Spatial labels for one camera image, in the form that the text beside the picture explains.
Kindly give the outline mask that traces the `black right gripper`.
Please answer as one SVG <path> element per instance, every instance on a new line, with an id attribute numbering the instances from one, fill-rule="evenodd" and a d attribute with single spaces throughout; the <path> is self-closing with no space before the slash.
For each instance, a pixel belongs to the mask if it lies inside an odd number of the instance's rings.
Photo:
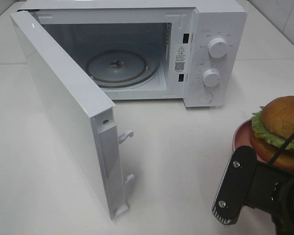
<path id="1" fill-rule="evenodd" d="M 271 215 L 277 235 L 294 235 L 294 169 L 253 161 L 240 166 L 240 208 Z"/>

